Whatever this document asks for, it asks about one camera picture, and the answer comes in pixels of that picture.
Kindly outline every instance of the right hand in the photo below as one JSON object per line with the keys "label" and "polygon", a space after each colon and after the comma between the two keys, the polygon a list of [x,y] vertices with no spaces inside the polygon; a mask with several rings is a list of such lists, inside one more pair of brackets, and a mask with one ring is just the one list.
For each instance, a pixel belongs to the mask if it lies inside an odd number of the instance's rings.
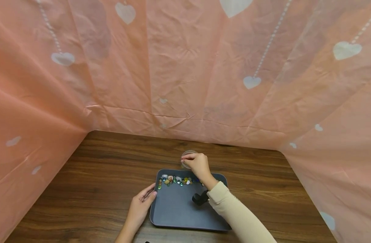
{"label": "right hand", "polygon": [[211,179],[216,182],[209,170],[207,156],[204,154],[186,154],[185,156],[181,157],[181,161],[188,165],[192,172],[194,172],[194,174],[204,184],[206,184],[208,181],[211,181]]}

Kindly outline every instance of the left hand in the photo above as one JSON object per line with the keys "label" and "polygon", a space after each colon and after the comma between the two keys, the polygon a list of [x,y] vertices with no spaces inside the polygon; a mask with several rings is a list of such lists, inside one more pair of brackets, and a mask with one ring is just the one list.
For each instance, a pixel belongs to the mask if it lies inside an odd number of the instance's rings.
{"label": "left hand", "polygon": [[141,227],[148,213],[150,205],[152,205],[156,198],[157,192],[154,191],[155,185],[156,184],[153,183],[133,197],[124,227],[127,226],[129,230],[133,230],[135,232],[137,232]]}

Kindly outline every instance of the white dotted line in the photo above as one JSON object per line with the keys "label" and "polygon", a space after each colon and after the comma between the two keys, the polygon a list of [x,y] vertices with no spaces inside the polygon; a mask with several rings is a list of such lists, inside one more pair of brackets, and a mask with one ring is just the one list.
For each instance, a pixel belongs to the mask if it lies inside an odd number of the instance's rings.
{"label": "white dotted line", "polygon": [[283,21],[285,15],[286,15],[286,12],[287,12],[287,10],[288,10],[288,7],[289,7],[290,4],[291,4],[291,1],[292,1],[292,0],[288,0],[288,3],[286,4],[286,7],[284,8],[283,13],[282,13],[281,16],[280,16],[280,20],[278,21],[278,23],[277,23],[277,25],[276,25],[276,27],[275,27],[275,30],[273,31],[273,34],[271,35],[271,38],[269,39],[269,43],[268,43],[268,45],[267,45],[267,48],[265,49],[265,51],[264,51],[264,53],[263,53],[263,56],[262,56],[262,58],[261,58],[261,60],[260,60],[260,63],[259,63],[259,65],[258,65],[257,69],[256,69],[256,72],[255,72],[254,75],[253,75],[254,78],[256,77],[258,71],[260,70],[261,65],[262,65],[263,62],[264,62],[264,58],[265,58],[265,56],[267,55],[267,53],[268,53],[268,51],[269,51],[269,48],[271,47],[272,41],[273,41],[273,39],[275,38],[275,35],[276,35],[276,33],[277,33],[277,30],[279,29],[279,27],[280,27],[280,25],[281,25],[281,23],[282,23],[282,21]]}
{"label": "white dotted line", "polygon": [[49,22],[48,16],[46,15],[44,8],[42,7],[41,0],[37,0],[37,3],[38,3],[38,5],[39,5],[39,7],[40,7],[40,12],[42,13],[42,17],[44,18],[45,23],[46,23],[46,25],[47,25],[47,27],[48,27],[48,29],[49,29],[49,32],[50,32],[50,34],[52,35],[53,40],[54,40],[54,42],[55,42],[55,44],[56,44],[56,46],[57,46],[57,50],[58,50],[58,52],[59,52],[60,54],[62,54],[63,52],[61,51],[60,42],[58,41],[57,36],[56,36],[56,34],[54,33],[54,31],[53,31],[53,27],[50,25],[50,22]]}
{"label": "white dotted line", "polygon": [[364,33],[364,31],[368,28],[368,26],[371,24],[371,18],[368,20],[368,22],[364,25],[364,27],[360,30],[360,32],[358,32],[358,34],[354,37],[354,39],[352,40],[352,44],[354,44],[358,38]]}

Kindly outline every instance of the person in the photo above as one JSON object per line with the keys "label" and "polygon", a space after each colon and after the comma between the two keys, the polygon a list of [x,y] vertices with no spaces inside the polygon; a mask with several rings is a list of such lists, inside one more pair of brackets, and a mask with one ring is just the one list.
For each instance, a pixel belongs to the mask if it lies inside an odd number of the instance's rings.
{"label": "person", "polygon": [[[231,226],[239,240],[244,243],[276,243],[276,240],[260,220],[210,172],[208,158],[204,154],[187,154],[181,161],[188,165],[193,173],[208,189],[209,204]],[[148,209],[157,192],[155,184],[142,190],[130,204],[126,222],[116,239],[116,243],[130,243],[145,220]]]}

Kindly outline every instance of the wrist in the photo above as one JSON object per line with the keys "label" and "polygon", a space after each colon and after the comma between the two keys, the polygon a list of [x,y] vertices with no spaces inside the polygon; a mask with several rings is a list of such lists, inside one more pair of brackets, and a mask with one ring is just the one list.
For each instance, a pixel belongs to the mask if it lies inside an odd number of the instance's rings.
{"label": "wrist", "polygon": [[214,186],[218,184],[217,179],[215,179],[212,174],[209,174],[209,176],[203,179],[202,182],[209,191],[211,191],[214,188]]}
{"label": "wrist", "polygon": [[119,233],[116,243],[131,243],[138,228],[130,223],[127,219]]}

